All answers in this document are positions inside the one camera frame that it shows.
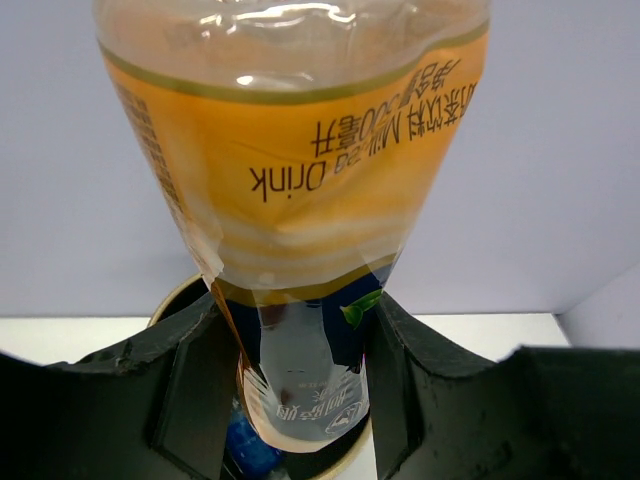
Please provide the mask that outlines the large orange milk tea bottle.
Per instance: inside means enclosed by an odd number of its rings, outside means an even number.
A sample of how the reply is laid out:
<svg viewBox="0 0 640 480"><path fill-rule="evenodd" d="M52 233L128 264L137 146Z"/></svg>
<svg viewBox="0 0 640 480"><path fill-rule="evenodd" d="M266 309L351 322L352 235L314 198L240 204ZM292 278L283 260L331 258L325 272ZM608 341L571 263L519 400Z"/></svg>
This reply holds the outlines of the large orange milk tea bottle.
<svg viewBox="0 0 640 480"><path fill-rule="evenodd" d="M364 338L481 78L487 1L96 1L123 109L241 344L260 437L368 412Z"/></svg>

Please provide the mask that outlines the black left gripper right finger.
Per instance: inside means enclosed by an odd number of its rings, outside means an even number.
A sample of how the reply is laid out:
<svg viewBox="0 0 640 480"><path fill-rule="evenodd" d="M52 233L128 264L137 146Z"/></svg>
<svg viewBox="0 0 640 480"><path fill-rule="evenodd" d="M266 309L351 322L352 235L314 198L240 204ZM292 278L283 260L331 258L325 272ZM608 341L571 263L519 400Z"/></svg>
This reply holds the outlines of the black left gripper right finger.
<svg viewBox="0 0 640 480"><path fill-rule="evenodd" d="M493 362L383 295L366 341L381 479L635 479L639 354L521 347Z"/></svg>

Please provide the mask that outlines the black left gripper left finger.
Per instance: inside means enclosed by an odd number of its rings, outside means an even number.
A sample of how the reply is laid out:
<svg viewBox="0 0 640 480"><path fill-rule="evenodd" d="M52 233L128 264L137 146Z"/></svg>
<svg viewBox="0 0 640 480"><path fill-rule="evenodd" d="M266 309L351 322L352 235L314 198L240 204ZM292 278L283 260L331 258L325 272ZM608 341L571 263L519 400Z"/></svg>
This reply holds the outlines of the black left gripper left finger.
<svg viewBox="0 0 640 480"><path fill-rule="evenodd" d="M69 364L1 359L5 479L216 479L235 344L204 295Z"/></svg>

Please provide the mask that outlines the blue label water bottle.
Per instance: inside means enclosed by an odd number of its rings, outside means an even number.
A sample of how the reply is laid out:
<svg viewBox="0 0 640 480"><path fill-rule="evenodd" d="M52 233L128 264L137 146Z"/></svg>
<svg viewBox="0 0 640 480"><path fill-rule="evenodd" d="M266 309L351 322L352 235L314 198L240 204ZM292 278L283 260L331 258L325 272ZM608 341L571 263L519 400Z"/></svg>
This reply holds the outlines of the blue label water bottle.
<svg viewBox="0 0 640 480"><path fill-rule="evenodd" d="M226 450L244 479L278 478L282 453L259 437L237 395L232 397Z"/></svg>

